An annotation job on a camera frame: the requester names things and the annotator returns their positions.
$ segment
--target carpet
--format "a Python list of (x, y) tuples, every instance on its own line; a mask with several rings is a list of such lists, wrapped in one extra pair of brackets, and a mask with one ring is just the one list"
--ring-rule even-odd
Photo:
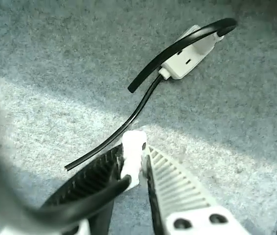
[[(252, 234), (277, 229), (277, 0), (0, 0), (0, 138), (39, 207), (156, 76), (127, 86), (194, 24), (239, 25), (186, 78), (156, 88), (131, 129), (178, 159)], [(147, 189), (115, 200), (111, 235), (152, 234)]]

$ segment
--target hole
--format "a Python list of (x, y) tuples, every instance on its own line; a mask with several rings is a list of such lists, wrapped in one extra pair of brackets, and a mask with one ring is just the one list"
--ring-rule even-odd
[(213, 224), (224, 224), (224, 223), (228, 222), (227, 218), (225, 218), (223, 215), (219, 215), (219, 214), (212, 214), (209, 217), (209, 220)]
[(173, 225), (174, 225), (174, 227), (176, 229), (189, 229), (189, 228), (192, 228), (191, 222), (186, 220), (186, 219), (177, 219), (176, 221), (174, 221)]

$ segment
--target white plastic tab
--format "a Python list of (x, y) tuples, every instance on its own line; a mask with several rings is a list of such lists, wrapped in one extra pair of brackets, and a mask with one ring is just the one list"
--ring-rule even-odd
[(172, 213), (166, 220), (166, 229), (167, 235), (250, 235), (221, 206)]
[(121, 178), (130, 175), (132, 180), (126, 191), (139, 184), (139, 173), (141, 171), (143, 145), (147, 142), (146, 133), (143, 131), (127, 131), (122, 136), (122, 149), (124, 164), (121, 170)]

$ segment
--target black cable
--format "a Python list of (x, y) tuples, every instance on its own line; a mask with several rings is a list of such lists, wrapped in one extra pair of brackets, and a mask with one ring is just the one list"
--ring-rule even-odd
[[(199, 30), (185, 36), (184, 38), (180, 39), (176, 43), (169, 46), (159, 55), (157, 55), (133, 80), (133, 82), (128, 87), (128, 90), (131, 93), (134, 93), (136, 89), (141, 85), (141, 83), (155, 70), (157, 69), (164, 61), (169, 59), (175, 53), (178, 53), (183, 48), (197, 42), (204, 37), (217, 32), (219, 37), (226, 35), (227, 33), (231, 32), (235, 29), (237, 22), (235, 19), (232, 18), (225, 18), (214, 23), (211, 23), (207, 26), (200, 28)], [(80, 157), (79, 159), (73, 161), (72, 163), (65, 166), (67, 171), (75, 168), (76, 166), (80, 165), (84, 161), (88, 160), (95, 154), (99, 153), (102, 149), (108, 146), (112, 141), (114, 141), (126, 128), (137, 118), (143, 107), (145, 106), (147, 100), (149, 99), (151, 93), (154, 91), (156, 86), (159, 84), (162, 78), (160, 76), (152, 83), (148, 91), (146, 92), (145, 96), (143, 97), (142, 101), (138, 105), (137, 109), (132, 113), (132, 115), (128, 118), (128, 120), (119, 128), (117, 129), (111, 136), (108, 137), (103, 143), (101, 143), (98, 147), (93, 149), (92, 151), (88, 152), (84, 156)]]
[(137, 88), (143, 83), (143, 81), (163, 62), (169, 59), (174, 54), (178, 53), (185, 47), (203, 39), (204, 37), (209, 36), (217, 32), (219, 37), (226, 35), (235, 29), (237, 22), (233, 18), (225, 18), (214, 23), (208, 24), (195, 32), (185, 36), (184, 38), (178, 40), (171, 46), (167, 47), (160, 54), (158, 54), (145, 68), (136, 76), (136, 78), (129, 85), (128, 90), (131, 93), (134, 93)]
[(145, 104), (147, 103), (148, 99), (150, 98), (151, 94), (155, 90), (155, 88), (158, 86), (158, 84), (163, 80), (163, 77), (159, 74), (155, 81), (150, 85), (147, 92), (145, 93), (143, 99), (138, 104), (138, 107), (134, 110), (134, 112), (131, 114), (131, 116), (125, 121), (125, 123), (117, 129), (111, 136), (108, 137), (103, 143), (101, 143), (98, 147), (93, 149), (92, 151), (88, 152), (84, 156), (80, 157), (79, 159), (75, 160), (74, 162), (68, 164), (65, 166), (66, 170), (69, 171), (76, 166), (80, 165), (87, 159), (91, 158), (95, 154), (99, 153), (102, 149), (107, 147), (111, 142), (113, 142), (119, 135), (121, 135), (128, 126), (138, 117), (142, 109), (144, 108)]
[(122, 194), (130, 183), (131, 176), (126, 175), (119, 181), (85, 199), (38, 210), (23, 206), (20, 202), (11, 205), (9, 199), (0, 195), (2, 203), (0, 220), (4, 220), (5, 225), (9, 225), (10, 228), (29, 234), (63, 231), (76, 226), (81, 220), (95, 215), (105, 205)]

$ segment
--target white plastic clip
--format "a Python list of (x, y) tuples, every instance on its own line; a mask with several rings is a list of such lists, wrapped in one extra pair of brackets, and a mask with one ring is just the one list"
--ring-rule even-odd
[(127, 131), (122, 136), (122, 149), (124, 164), (121, 178), (130, 175), (132, 180), (126, 191), (139, 185), (139, 173), (142, 168), (143, 145), (147, 142), (146, 133), (143, 131)]

